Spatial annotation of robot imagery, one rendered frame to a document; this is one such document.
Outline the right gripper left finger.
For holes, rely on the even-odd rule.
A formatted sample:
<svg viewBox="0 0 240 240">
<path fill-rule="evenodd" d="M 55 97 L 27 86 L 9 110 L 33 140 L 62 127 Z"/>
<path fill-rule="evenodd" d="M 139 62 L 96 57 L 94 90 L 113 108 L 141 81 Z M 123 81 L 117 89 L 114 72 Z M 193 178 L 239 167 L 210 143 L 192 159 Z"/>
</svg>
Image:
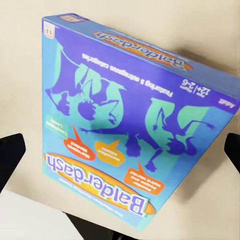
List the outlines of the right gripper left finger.
<svg viewBox="0 0 240 240">
<path fill-rule="evenodd" d="M 26 152 L 22 133 L 0 138 L 0 193 Z"/>
</svg>

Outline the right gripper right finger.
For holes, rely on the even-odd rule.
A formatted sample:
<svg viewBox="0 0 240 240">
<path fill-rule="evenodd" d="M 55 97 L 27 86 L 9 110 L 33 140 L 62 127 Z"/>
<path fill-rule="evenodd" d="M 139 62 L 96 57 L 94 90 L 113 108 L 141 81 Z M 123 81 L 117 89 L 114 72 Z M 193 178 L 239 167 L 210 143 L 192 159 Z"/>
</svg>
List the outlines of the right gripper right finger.
<svg viewBox="0 0 240 240">
<path fill-rule="evenodd" d="M 240 134 L 231 132 L 227 135 L 224 151 L 240 173 Z"/>
</svg>

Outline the board game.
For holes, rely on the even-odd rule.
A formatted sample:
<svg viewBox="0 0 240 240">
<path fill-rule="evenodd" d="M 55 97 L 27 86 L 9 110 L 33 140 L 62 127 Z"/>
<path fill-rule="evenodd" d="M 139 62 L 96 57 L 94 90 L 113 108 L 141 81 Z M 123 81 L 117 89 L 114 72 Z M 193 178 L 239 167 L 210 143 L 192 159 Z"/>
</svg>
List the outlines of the board game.
<svg viewBox="0 0 240 240">
<path fill-rule="evenodd" d="M 44 16 L 42 174 L 141 233 L 240 109 L 240 78 L 70 12 Z"/>
</svg>

